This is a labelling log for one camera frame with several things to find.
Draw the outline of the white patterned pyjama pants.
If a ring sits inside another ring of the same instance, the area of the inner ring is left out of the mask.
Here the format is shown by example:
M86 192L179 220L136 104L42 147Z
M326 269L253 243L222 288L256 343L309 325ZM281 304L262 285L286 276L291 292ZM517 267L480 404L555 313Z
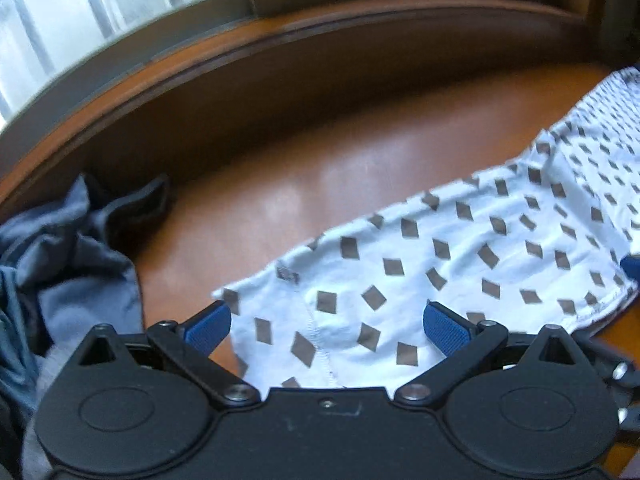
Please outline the white patterned pyjama pants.
M517 333L570 332L639 283L639 72L602 80L520 156L324 232L216 291L239 374L273 387L394 390L442 359L437 301Z

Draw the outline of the grey sweatshirt garment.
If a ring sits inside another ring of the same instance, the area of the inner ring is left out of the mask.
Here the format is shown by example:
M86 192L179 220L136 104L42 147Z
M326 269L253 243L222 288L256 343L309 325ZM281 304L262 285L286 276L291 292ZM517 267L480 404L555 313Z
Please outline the grey sweatshirt garment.
M1 472L45 479L38 405L91 327L142 331L132 258L166 210L158 177L115 197L82 174L66 195L1 226Z

